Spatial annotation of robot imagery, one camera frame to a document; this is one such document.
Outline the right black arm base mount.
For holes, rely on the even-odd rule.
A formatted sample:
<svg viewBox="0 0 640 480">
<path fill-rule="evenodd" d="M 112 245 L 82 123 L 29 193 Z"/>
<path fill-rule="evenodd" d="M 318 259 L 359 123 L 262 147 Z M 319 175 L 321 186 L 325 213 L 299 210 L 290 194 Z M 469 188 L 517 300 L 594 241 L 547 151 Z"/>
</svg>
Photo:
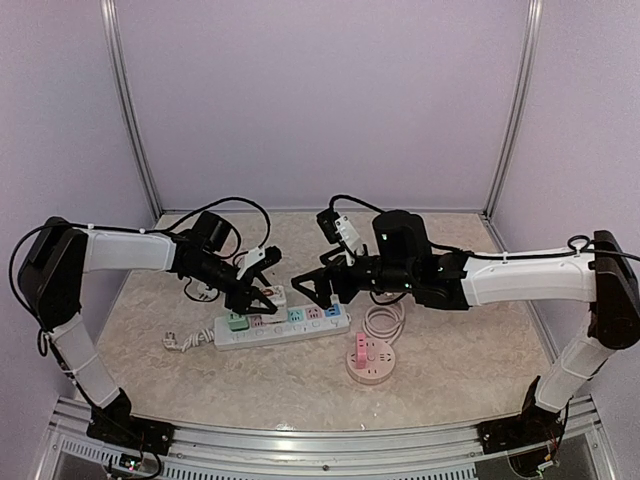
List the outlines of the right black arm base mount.
<svg viewBox="0 0 640 480">
<path fill-rule="evenodd" d="M 559 440 L 565 424 L 560 412 L 550 412 L 535 403 L 540 376 L 530 384 L 521 412 L 500 419 L 487 420 L 476 427 L 484 454 L 513 450 L 541 442 Z"/>
</svg>

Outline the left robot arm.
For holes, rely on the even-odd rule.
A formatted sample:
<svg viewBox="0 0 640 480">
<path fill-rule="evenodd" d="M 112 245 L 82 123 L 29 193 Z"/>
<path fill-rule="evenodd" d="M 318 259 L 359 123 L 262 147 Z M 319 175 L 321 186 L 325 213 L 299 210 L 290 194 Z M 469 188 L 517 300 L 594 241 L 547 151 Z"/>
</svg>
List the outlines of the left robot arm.
<svg viewBox="0 0 640 480">
<path fill-rule="evenodd" d="M 121 445 L 140 434 L 131 403 L 100 359 L 81 315 L 82 282 L 93 271 L 148 270 L 196 280 L 223 294 L 238 315 L 274 314 L 277 306 L 253 282 L 264 282 L 265 269 L 280 261 L 281 251 L 264 244 L 245 254 L 243 263 L 227 262 L 220 251 L 232 230 L 209 211 L 184 230 L 133 230 L 71 223 L 51 217 L 28 233 L 32 245 L 10 286 L 38 322 L 65 375 L 99 417 L 102 430 Z"/>
</svg>

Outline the white multicolour power strip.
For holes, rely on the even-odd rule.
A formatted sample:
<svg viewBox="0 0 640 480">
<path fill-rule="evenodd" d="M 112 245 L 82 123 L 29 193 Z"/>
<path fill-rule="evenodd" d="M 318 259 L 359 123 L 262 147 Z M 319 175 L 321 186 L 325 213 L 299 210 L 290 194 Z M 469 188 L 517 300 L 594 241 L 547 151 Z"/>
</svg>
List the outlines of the white multicolour power strip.
<svg viewBox="0 0 640 480">
<path fill-rule="evenodd" d="M 351 316 L 341 304 L 328 309 L 316 305 L 296 306 L 288 309 L 284 322 L 268 323 L 262 315 L 246 316 L 250 328 L 231 332 L 227 316 L 214 319 L 214 345 L 220 351 L 266 347 L 314 338 L 348 333 Z"/>
</svg>

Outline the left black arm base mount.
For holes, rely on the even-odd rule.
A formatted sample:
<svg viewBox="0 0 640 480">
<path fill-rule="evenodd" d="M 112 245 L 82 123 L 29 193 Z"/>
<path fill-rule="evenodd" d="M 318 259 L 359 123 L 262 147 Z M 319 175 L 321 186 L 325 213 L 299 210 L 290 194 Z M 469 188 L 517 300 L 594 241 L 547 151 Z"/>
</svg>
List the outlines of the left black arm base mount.
<svg viewBox="0 0 640 480">
<path fill-rule="evenodd" d="M 86 433 L 90 438 L 143 453 L 168 454 L 175 426 L 165 421 L 134 416 L 131 413 L 131 401 L 122 389 L 104 407 L 90 399 L 88 403 L 91 420 Z"/>
</svg>

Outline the white cube adapter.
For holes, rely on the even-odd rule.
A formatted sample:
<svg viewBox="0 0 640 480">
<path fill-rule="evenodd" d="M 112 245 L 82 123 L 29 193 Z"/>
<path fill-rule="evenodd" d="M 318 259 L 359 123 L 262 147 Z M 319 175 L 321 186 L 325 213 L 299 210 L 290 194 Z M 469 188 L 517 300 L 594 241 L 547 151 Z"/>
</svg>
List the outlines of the white cube adapter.
<svg viewBox="0 0 640 480">
<path fill-rule="evenodd" d="M 278 309 L 287 307 L 286 291 L 282 285 L 263 287 L 260 291 Z"/>
</svg>

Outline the pink round socket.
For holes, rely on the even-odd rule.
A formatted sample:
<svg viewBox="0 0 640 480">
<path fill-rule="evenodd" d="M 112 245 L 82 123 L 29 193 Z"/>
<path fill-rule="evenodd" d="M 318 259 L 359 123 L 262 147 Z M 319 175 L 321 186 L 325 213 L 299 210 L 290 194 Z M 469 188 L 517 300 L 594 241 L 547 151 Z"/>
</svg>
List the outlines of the pink round socket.
<svg viewBox="0 0 640 480">
<path fill-rule="evenodd" d="M 360 384 L 381 384 L 389 379 L 395 370 L 395 351 L 384 341 L 367 337 L 367 364 L 364 369 L 355 369 L 354 353 L 355 347 L 346 355 L 346 371 L 354 381 Z"/>
</svg>

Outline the pink plug adapter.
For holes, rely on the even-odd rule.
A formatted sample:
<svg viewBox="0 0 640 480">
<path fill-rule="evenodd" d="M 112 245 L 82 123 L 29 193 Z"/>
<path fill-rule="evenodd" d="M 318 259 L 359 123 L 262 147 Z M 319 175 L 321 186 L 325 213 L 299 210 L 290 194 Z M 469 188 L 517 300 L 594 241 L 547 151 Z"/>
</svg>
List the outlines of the pink plug adapter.
<svg viewBox="0 0 640 480">
<path fill-rule="evenodd" d="M 356 370 L 361 370 L 367 364 L 367 337 L 363 332 L 356 335 L 354 366 Z"/>
</svg>

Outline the green cube plug adapter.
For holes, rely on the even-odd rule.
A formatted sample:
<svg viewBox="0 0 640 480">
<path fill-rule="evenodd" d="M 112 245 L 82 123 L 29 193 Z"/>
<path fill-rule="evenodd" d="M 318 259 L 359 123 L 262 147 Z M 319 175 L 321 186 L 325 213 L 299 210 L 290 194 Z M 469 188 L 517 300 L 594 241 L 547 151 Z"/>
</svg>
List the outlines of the green cube plug adapter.
<svg viewBox="0 0 640 480">
<path fill-rule="evenodd" d="M 231 332 L 245 331 L 250 328 L 249 319 L 245 315 L 234 312 L 227 317 L 227 325 Z"/>
</svg>

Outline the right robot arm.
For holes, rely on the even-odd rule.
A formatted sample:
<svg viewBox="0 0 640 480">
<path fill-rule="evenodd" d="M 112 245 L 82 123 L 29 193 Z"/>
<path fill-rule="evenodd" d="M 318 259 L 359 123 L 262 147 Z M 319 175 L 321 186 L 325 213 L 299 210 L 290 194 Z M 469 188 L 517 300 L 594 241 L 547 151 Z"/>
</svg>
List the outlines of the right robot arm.
<svg viewBox="0 0 640 480">
<path fill-rule="evenodd" d="M 399 293 L 436 310 L 467 311 L 498 302 L 572 300 L 588 304 L 589 318 L 532 386 L 511 433 L 535 442 L 570 398 L 619 350 L 639 340 L 639 286 L 630 255 L 606 230 L 577 235 L 566 247 L 523 253 L 474 253 L 437 245 L 423 219 L 403 210 L 372 222 L 378 252 L 368 253 L 350 221 L 328 208 L 317 223 L 333 250 L 321 267 L 298 275 L 292 287 L 319 307 L 350 303 L 360 292 Z"/>
</svg>

